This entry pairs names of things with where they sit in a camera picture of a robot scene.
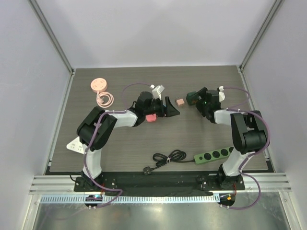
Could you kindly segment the green patterned cube adapter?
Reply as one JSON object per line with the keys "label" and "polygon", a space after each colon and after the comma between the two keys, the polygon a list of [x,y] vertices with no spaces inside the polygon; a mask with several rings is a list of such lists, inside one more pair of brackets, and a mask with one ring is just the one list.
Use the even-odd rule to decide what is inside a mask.
{"label": "green patterned cube adapter", "polygon": [[186,96],[188,105],[195,105],[199,101],[199,94],[197,92],[189,92]]}

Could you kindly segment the pink red plug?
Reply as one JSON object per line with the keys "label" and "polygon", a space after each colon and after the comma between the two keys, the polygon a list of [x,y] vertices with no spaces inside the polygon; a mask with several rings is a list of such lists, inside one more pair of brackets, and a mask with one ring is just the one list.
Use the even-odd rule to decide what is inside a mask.
{"label": "pink red plug", "polygon": [[155,122],[157,120],[156,114],[150,114],[145,116],[147,122]]}

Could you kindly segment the green power strip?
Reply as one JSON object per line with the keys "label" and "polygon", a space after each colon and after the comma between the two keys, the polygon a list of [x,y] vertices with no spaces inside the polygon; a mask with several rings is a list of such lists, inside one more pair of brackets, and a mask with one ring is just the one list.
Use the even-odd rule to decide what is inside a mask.
{"label": "green power strip", "polygon": [[221,159],[226,159],[230,156],[231,152],[233,151],[234,147],[226,147],[222,149],[216,149],[213,151],[208,151],[206,153],[194,155],[194,161],[196,164],[205,164]]}

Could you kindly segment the pink round power socket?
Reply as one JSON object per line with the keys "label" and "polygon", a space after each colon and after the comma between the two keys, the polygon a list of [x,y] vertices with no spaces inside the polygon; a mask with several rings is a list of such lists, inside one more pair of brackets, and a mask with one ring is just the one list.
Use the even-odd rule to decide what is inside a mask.
{"label": "pink round power socket", "polygon": [[107,81],[104,78],[96,78],[92,80],[90,87],[95,93],[105,92],[107,90]]}

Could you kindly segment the white triangular power socket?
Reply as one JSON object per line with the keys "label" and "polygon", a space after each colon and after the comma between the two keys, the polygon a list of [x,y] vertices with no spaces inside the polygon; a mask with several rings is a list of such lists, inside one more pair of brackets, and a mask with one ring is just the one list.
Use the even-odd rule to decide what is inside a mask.
{"label": "white triangular power socket", "polygon": [[66,145],[66,149],[77,152],[79,154],[84,154],[84,149],[83,149],[83,145],[80,142],[79,137],[76,137],[74,140],[72,140],[71,142],[69,142]]}

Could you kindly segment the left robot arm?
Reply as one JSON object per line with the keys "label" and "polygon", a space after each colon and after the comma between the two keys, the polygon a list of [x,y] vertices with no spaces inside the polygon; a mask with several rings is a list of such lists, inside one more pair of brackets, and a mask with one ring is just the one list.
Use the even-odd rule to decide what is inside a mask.
{"label": "left robot arm", "polygon": [[173,117],[180,112],[168,96],[165,100],[155,99],[150,92],[141,92],[132,106],[123,111],[107,111],[98,106],[92,109],[77,128],[77,135],[84,149],[82,182],[90,191],[97,191],[102,185],[101,153],[113,129],[137,127],[147,115]]}

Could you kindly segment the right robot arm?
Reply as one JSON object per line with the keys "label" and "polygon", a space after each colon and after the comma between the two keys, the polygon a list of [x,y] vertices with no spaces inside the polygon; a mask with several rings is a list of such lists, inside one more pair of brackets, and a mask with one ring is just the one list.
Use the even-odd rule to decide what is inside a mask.
{"label": "right robot arm", "polygon": [[224,87],[208,90],[206,87],[194,93],[191,104],[211,123],[231,127],[234,149],[228,159],[220,165],[216,176],[217,186],[224,190],[233,189],[239,182],[242,169],[270,143],[270,131],[258,110],[243,111],[221,108],[225,99]]}

